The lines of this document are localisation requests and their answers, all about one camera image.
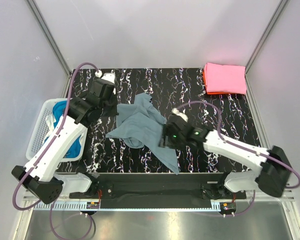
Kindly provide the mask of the grey-blue t shirt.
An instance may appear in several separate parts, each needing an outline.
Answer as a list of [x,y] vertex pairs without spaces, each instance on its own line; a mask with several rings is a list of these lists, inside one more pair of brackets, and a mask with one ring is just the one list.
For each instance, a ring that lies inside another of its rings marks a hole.
[[137,94],[132,104],[118,104],[117,112],[116,128],[105,137],[121,139],[133,149],[148,147],[162,164],[178,175],[180,170],[176,151],[159,147],[167,119],[153,106],[152,97],[147,93]]

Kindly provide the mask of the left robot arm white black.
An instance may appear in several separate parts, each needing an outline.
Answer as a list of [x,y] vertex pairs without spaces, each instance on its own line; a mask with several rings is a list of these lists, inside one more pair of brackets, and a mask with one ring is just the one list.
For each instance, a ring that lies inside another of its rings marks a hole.
[[45,204],[59,196],[90,197],[97,192],[96,178],[89,173],[57,174],[56,169],[72,144],[85,138],[90,124],[101,117],[117,113],[117,96],[114,93],[116,76],[106,73],[96,78],[84,97],[74,97],[52,134],[25,165],[17,165],[12,175],[29,192]]

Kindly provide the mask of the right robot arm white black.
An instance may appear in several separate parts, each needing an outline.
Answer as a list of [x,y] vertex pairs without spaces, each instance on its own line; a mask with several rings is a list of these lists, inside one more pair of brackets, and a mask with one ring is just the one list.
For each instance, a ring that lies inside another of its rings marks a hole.
[[230,193],[260,190],[280,198],[291,175],[291,164],[278,146],[271,149],[253,146],[220,135],[207,126],[194,127],[186,117],[173,114],[163,126],[160,147],[179,150],[185,146],[202,149],[236,161],[249,168],[245,172],[230,172],[222,176],[216,187]]

